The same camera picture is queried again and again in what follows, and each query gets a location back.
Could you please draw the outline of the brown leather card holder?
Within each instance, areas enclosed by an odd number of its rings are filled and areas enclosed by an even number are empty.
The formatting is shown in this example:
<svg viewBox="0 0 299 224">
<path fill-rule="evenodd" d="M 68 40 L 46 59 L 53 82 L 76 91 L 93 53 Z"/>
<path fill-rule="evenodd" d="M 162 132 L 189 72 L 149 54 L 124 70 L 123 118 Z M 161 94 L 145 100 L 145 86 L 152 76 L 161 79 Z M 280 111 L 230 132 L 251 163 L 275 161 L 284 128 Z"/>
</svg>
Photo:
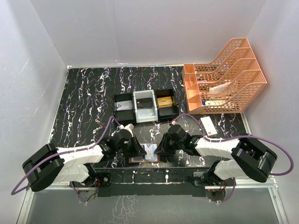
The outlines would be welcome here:
<svg viewBox="0 0 299 224">
<path fill-rule="evenodd" d="M 156 154 L 140 155 L 136 157 L 130 157 L 129 163 L 159 163 L 160 157 Z"/>
</svg>

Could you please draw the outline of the black plastic bin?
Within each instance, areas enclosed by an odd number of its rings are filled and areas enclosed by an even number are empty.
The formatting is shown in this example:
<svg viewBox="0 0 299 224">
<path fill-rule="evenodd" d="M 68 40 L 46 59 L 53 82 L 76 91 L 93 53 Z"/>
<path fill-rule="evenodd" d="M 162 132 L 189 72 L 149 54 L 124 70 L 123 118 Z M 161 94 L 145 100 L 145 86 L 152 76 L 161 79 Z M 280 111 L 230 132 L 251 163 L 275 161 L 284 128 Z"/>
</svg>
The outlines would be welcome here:
<svg viewBox="0 0 299 224">
<path fill-rule="evenodd" d="M 114 117 L 122 125 L 135 124 L 135 106 L 133 103 L 132 93 L 115 94 L 114 100 Z"/>
</svg>

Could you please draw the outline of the black bin with gold card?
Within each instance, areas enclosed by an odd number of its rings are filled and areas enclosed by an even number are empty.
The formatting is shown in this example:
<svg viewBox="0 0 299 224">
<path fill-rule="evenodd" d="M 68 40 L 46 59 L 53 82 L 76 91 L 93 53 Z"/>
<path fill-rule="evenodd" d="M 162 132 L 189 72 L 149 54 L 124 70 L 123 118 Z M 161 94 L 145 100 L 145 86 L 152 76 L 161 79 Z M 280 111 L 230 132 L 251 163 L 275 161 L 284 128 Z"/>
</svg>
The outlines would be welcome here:
<svg viewBox="0 0 299 224">
<path fill-rule="evenodd" d="M 172 88 L 158 89 L 154 92 L 157 103 L 158 120 L 164 122 L 175 119 L 179 112 L 174 90 Z"/>
</svg>

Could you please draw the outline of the white phone box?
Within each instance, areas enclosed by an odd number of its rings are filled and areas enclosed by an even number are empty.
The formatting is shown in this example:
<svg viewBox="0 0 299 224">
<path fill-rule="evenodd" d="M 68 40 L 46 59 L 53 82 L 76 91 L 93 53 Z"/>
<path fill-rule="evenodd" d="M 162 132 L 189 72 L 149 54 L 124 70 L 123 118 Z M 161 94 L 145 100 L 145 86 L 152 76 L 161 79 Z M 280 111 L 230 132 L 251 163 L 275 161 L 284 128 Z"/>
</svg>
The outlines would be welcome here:
<svg viewBox="0 0 299 224">
<path fill-rule="evenodd" d="M 213 137 L 213 136 L 216 136 L 218 134 L 211 118 L 209 116 L 206 116 L 206 117 L 202 117 L 200 118 L 201 120 L 201 123 L 204 127 L 204 130 L 205 130 L 205 133 L 206 133 L 206 136 L 208 137 Z"/>
</svg>

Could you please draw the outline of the white plastic bin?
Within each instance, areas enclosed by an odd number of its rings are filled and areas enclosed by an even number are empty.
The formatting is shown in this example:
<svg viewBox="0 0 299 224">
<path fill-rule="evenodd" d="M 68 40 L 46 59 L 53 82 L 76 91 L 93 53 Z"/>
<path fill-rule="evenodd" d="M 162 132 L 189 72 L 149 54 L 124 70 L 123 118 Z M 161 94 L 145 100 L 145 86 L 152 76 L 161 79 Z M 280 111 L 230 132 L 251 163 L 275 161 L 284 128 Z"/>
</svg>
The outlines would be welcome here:
<svg viewBox="0 0 299 224">
<path fill-rule="evenodd" d="M 158 120 L 157 104 L 153 90 L 133 92 L 133 102 L 137 123 Z"/>
</svg>

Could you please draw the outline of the orange mesh file organizer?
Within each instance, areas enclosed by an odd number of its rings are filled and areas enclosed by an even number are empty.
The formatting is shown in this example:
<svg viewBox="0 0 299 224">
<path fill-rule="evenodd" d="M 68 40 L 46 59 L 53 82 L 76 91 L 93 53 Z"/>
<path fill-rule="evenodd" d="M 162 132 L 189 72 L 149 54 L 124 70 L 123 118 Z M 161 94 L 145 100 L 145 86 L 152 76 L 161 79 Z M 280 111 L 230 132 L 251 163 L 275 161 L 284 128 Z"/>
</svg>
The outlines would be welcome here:
<svg viewBox="0 0 299 224">
<path fill-rule="evenodd" d="M 190 114 L 242 113 L 267 80 L 247 38 L 228 41 L 209 63 L 185 63 L 182 71 L 185 98 Z M 209 88 L 231 82 L 219 93 Z M 203 101 L 225 100 L 223 105 L 203 105 Z"/>
</svg>

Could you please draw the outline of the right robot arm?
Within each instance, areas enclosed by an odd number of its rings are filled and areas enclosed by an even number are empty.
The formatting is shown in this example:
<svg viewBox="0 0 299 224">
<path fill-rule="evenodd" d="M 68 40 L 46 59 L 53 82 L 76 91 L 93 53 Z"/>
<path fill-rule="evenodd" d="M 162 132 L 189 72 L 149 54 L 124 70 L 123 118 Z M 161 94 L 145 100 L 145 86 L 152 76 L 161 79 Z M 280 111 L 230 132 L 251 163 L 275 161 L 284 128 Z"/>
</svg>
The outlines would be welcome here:
<svg viewBox="0 0 299 224">
<path fill-rule="evenodd" d="M 219 185 L 229 178 L 238 177 L 249 177 L 264 183 L 277 160 L 277 155 L 257 139 L 210 139 L 190 135 L 176 124 L 164 133 L 155 154 L 171 156 L 178 150 L 191 156 L 219 157 L 207 172 L 189 177 L 189 180 L 205 186 Z"/>
</svg>

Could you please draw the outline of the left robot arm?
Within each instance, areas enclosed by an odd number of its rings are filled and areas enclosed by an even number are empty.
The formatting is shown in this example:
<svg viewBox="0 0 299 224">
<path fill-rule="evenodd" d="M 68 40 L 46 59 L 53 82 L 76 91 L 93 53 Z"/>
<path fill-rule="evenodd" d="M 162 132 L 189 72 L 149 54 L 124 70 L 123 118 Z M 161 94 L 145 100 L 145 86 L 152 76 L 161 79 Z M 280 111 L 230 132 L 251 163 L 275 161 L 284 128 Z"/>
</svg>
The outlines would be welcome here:
<svg viewBox="0 0 299 224">
<path fill-rule="evenodd" d="M 80 147 L 56 147 L 49 143 L 40 148 L 22 168 L 33 192 L 42 191 L 56 182 L 80 182 L 86 184 L 95 178 L 87 167 L 113 159 L 117 154 L 126 157 L 146 155 L 137 137 L 126 128 L 98 143 Z"/>
</svg>

